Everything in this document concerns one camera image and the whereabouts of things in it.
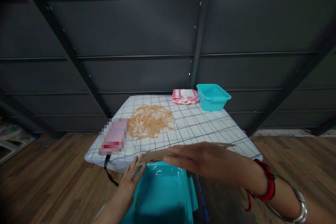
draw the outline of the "pile of soybeans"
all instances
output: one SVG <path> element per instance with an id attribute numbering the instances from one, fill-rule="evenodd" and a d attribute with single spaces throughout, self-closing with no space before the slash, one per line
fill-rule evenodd
<path id="1" fill-rule="evenodd" d="M 158 138 L 167 130 L 173 130 L 173 113 L 159 105 L 145 105 L 137 108 L 129 119 L 129 135 L 139 140 Z"/>

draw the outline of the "right hand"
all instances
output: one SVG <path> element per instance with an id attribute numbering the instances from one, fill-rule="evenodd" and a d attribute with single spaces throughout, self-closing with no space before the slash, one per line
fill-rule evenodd
<path id="1" fill-rule="evenodd" d="M 214 143 L 175 145 L 168 150 L 187 158 L 165 156 L 163 160 L 168 164 L 225 184 L 244 187 L 257 194 L 262 193 L 265 186 L 267 188 L 267 180 L 263 181 L 264 172 L 257 163 Z"/>

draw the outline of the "white grid tablecloth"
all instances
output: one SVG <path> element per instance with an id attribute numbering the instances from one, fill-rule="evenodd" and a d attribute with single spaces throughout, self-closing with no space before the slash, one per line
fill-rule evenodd
<path id="1" fill-rule="evenodd" d="M 130 96 L 113 118 L 130 118 L 134 110 L 142 105 L 160 105 L 172 111 L 175 125 L 173 131 L 164 132 L 156 139 L 130 139 L 126 151 L 111 155 L 108 169 L 123 172 L 133 161 L 147 151 L 159 150 L 177 144 L 194 144 L 197 142 L 223 142 L 235 144 L 228 148 L 249 158 L 263 159 L 252 141 L 238 127 L 235 121 L 223 109 L 222 111 L 203 111 L 200 104 L 181 105 L 172 102 L 172 96 L 138 95 Z M 102 142 L 106 128 L 99 134 L 85 155 L 90 163 L 104 166 L 106 156 L 100 156 L 99 143 Z"/>

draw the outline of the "blue plastic container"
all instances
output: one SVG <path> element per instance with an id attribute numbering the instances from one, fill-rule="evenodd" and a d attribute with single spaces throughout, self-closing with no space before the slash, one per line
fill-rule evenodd
<path id="1" fill-rule="evenodd" d="M 198 84 L 196 87 L 199 103 L 204 111 L 221 111 L 231 99 L 231 95 L 217 84 Z"/>
<path id="2" fill-rule="evenodd" d="M 192 224 L 198 208 L 193 179 L 166 162 L 148 163 L 122 224 Z"/>

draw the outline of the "red string bracelet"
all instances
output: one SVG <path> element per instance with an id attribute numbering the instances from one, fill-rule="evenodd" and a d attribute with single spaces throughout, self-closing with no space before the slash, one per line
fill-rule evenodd
<path id="1" fill-rule="evenodd" d="M 249 198 L 248 199 L 248 205 L 249 206 L 248 206 L 247 209 L 245 209 L 246 212 L 250 211 L 251 207 L 252 207 L 250 195 L 252 196 L 252 198 L 254 198 L 254 199 L 257 198 L 261 202 L 267 202 L 267 201 L 271 200 L 274 197 L 274 195 L 275 195 L 275 183 L 274 183 L 275 176 L 274 176 L 274 174 L 271 172 L 271 170 L 270 170 L 270 168 L 268 167 L 267 164 L 261 162 L 258 159 L 255 159 L 254 161 L 258 165 L 260 165 L 262 167 L 262 169 L 264 170 L 266 178 L 267 178 L 267 181 L 268 181 L 268 189 L 267 189 L 267 193 L 265 195 L 263 195 L 263 196 L 254 195 L 249 190 L 246 189 L 247 196 Z"/>

